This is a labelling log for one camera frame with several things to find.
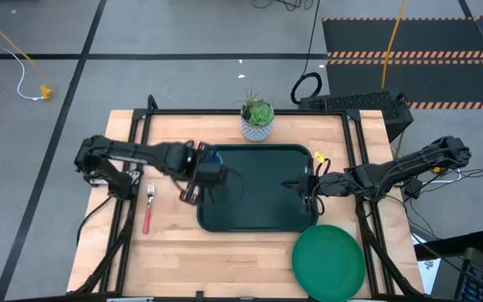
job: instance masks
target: gray floor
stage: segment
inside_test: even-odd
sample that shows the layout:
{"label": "gray floor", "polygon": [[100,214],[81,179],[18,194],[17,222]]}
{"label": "gray floor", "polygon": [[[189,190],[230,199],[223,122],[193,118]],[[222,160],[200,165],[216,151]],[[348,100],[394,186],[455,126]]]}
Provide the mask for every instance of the gray floor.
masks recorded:
{"label": "gray floor", "polygon": [[[320,17],[395,17],[400,2],[324,0]],[[79,54],[97,3],[1,0],[1,29],[29,53]],[[483,14],[483,0],[468,3],[473,14]],[[91,53],[303,53],[313,13],[314,8],[290,13],[278,3],[257,10],[250,0],[108,0]],[[463,13],[454,0],[410,0],[406,16]],[[318,23],[313,50],[325,52]],[[15,93],[18,64],[0,60],[0,274],[76,64],[72,60],[38,63],[58,84],[55,97],[46,102],[20,99]],[[324,75],[319,67],[323,64],[311,60],[308,70]],[[111,109],[143,107],[149,93],[163,108],[236,108],[243,89],[250,85],[276,108],[294,108],[289,90],[303,66],[302,60],[87,61],[7,299],[65,292],[75,232],[90,191],[74,172],[72,159],[83,138],[104,132]],[[44,83],[27,67],[23,91],[37,95]],[[312,88],[308,83],[299,95]],[[470,168],[483,167],[483,111],[413,111],[413,115],[416,122],[406,131],[402,153],[453,134],[472,148]],[[439,237],[482,230],[483,179],[428,193],[414,205]],[[422,223],[415,215],[412,218]]]}

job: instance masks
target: red fork handle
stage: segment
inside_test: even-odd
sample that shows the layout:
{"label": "red fork handle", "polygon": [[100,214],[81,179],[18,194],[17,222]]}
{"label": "red fork handle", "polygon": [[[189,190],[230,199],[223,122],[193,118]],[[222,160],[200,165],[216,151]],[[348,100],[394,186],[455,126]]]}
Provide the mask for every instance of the red fork handle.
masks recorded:
{"label": "red fork handle", "polygon": [[150,228],[150,217],[152,217],[152,207],[147,208],[147,214],[144,217],[143,224],[143,234],[148,234],[148,229]]}

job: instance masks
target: succulent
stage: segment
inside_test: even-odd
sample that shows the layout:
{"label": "succulent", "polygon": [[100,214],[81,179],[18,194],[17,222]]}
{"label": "succulent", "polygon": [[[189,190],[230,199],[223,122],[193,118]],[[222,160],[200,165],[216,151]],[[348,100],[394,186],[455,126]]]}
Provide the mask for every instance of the succulent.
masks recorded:
{"label": "succulent", "polygon": [[273,109],[263,99],[258,98],[258,92],[245,90],[245,105],[241,109],[241,116],[249,122],[249,125],[263,127],[273,120]]}
{"label": "succulent", "polygon": [[258,101],[249,109],[249,125],[263,127],[273,120],[273,109],[265,101]]}

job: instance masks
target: white cable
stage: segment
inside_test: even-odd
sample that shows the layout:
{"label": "white cable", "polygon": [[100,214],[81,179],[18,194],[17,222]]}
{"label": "white cable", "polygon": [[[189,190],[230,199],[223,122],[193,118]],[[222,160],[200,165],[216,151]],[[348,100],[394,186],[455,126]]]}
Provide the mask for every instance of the white cable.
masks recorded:
{"label": "white cable", "polygon": [[18,83],[18,86],[16,87],[16,92],[24,99],[26,100],[33,100],[33,101],[38,101],[38,100],[44,100],[44,97],[43,96],[39,96],[39,97],[31,97],[31,96],[24,96],[22,94],[22,92],[20,91],[20,87],[22,85],[22,82],[23,82],[23,78],[25,77],[25,66],[23,66],[23,63],[22,61],[10,50],[8,49],[5,49],[3,48],[1,45],[0,45],[0,49],[5,51],[6,53],[9,53],[12,57],[14,57],[14,59],[16,59],[16,61],[20,64],[20,66],[22,66],[22,77],[20,78],[20,82]]}
{"label": "white cable", "polygon": [[456,172],[458,173],[458,178],[455,179],[455,180],[434,180],[434,181],[430,182],[430,184],[451,184],[455,181],[461,180],[462,175],[461,175],[460,169],[456,169]]}
{"label": "white cable", "polygon": [[[456,169],[455,172],[458,174],[458,178],[455,180],[434,180],[434,181],[431,181],[430,184],[451,184],[455,181],[461,180],[463,178],[463,175],[461,174],[460,169]],[[394,186],[398,188],[403,187],[403,181],[396,183]]]}

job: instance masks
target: orange wire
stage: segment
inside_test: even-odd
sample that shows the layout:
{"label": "orange wire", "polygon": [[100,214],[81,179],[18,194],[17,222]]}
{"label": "orange wire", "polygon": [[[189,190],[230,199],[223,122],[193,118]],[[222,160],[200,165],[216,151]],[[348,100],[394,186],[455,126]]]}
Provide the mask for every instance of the orange wire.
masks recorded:
{"label": "orange wire", "polygon": [[9,37],[7,37],[7,35],[4,34],[1,30],[0,30],[0,34],[16,51],[18,51],[25,59],[27,59],[27,61],[38,71],[38,73],[40,73],[48,81],[51,88],[55,89],[55,83],[53,80],[51,80],[49,75],[42,68],[38,67],[34,63],[34,61],[31,60],[31,58],[29,58],[29,56],[25,54],[18,46],[16,46],[16,44],[13,43],[13,41]]}
{"label": "orange wire", "polygon": [[385,54],[385,63],[383,63],[382,89],[385,89],[385,78],[387,77],[387,63],[389,61],[389,54],[391,53],[392,42],[394,42],[394,37],[396,36],[396,32],[398,31],[398,25],[400,24],[400,20],[402,19],[402,15],[403,15],[403,12],[405,11],[407,2],[408,0],[403,0],[402,2],[400,13],[398,14],[398,18],[396,18],[396,23],[394,24],[394,29],[392,30],[391,40],[389,41],[389,45],[387,46],[387,52]]}

